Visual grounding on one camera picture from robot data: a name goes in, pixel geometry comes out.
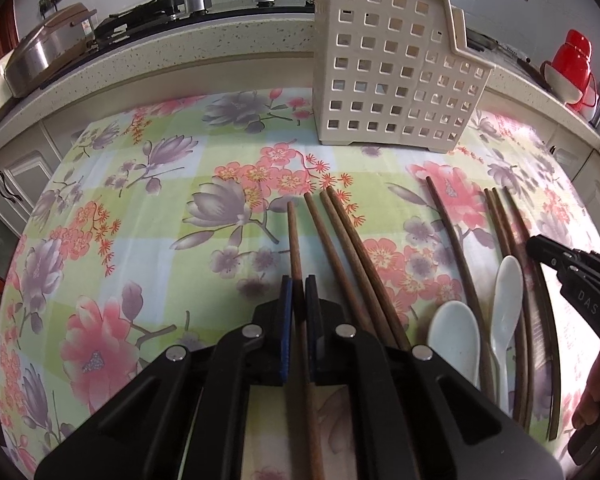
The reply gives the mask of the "person's right hand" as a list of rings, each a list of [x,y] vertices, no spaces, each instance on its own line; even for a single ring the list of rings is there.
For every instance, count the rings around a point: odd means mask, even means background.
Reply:
[[[577,430],[584,426],[591,426],[598,416],[600,416],[600,352],[596,356],[579,404],[571,417],[572,426]]]

